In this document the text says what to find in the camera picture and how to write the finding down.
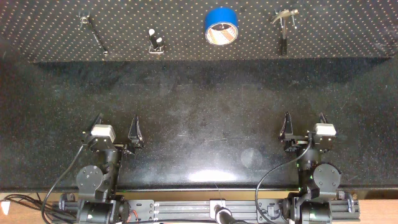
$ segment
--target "black tabletop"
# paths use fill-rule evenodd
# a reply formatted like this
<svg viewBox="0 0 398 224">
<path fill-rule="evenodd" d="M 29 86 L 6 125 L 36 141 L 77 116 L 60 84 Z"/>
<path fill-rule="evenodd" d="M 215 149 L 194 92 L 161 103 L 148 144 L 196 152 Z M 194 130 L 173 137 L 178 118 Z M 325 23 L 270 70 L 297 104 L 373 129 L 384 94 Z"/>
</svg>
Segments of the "black tabletop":
<svg viewBox="0 0 398 224">
<path fill-rule="evenodd" d="M 347 188 L 398 187 L 397 59 L 174 62 L 3 62 L 0 190 L 44 191 L 67 168 L 98 113 L 127 139 L 134 114 L 146 146 L 124 156 L 118 189 L 253 189 L 295 157 L 278 140 L 284 113 L 295 134 L 323 112 L 338 131 L 323 160 Z M 85 151 L 57 190 L 97 163 Z M 265 189 L 297 186 L 296 167 Z"/>
</svg>

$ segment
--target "roll of tape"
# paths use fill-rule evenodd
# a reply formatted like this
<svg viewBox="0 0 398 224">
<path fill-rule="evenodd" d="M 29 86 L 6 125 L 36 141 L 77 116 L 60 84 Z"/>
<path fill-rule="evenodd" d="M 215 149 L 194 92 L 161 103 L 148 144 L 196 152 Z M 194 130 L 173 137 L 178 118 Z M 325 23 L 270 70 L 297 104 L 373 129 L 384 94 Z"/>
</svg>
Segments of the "roll of tape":
<svg viewBox="0 0 398 224">
<path fill-rule="evenodd" d="M 232 43 L 238 37 L 238 18 L 232 9 L 217 8 L 205 18 L 206 40 L 214 45 Z"/>
</svg>

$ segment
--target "blue tape roll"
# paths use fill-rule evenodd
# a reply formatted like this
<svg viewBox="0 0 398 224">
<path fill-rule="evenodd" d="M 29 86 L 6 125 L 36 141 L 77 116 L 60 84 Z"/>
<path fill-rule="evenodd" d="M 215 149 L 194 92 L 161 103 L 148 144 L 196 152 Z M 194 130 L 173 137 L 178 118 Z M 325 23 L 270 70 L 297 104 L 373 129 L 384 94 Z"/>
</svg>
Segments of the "blue tape roll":
<svg viewBox="0 0 398 224">
<path fill-rule="evenodd" d="M 232 9 L 217 8 L 205 18 L 206 40 L 214 45 L 232 43 L 238 37 L 238 18 Z"/>
</svg>

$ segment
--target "pegboard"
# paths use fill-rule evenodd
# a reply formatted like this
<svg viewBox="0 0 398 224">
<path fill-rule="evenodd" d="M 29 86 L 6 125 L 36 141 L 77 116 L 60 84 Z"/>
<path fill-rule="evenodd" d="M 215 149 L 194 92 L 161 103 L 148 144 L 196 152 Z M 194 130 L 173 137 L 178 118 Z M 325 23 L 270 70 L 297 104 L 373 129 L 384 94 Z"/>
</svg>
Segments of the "pegboard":
<svg viewBox="0 0 398 224">
<path fill-rule="evenodd" d="M 233 9 L 238 38 L 218 47 L 205 40 L 203 21 L 216 7 Z M 298 9 L 287 22 L 288 54 L 280 56 L 282 29 L 275 10 Z M 223 60 L 257 58 L 391 57 L 398 51 L 398 1 L 293 0 L 79 0 L 0 1 L 0 31 L 31 62 L 98 60 Z M 80 29 L 89 12 L 92 33 Z M 150 28 L 165 53 L 148 53 Z"/>
</svg>

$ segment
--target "bundle of cables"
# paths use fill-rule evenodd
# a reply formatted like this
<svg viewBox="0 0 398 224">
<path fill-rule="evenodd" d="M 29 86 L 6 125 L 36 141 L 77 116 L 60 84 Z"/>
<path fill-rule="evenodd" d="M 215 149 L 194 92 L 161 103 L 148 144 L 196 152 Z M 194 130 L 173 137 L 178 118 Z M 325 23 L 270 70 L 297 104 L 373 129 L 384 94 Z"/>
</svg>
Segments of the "bundle of cables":
<svg viewBox="0 0 398 224">
<path fill-rule="evenodd" d="M 57 207 L 53 207 L 49 204 L 44 204 L 40 196 L 37 194 L 38 199 L 34 199 L 28 195 L 22 195 L 22 194 L 10 194 L 7 195 L 5 198 L 3 198 L 1 201 L 5 202 L 13 202 L 13 203 L 18 203 L 19 205 L 38 210 L 40 211 L 41 207 L 44 205 L 44 213 L 47 216 L 49 220 L 52 220 L 55 218 L 57 220 L 63 221 L 65 223 L 75 223 L 76 222 L 76 216 L 72 215 L 71 213 L 68 213 L 66 211 L 63 211 Z"/>
</svg>

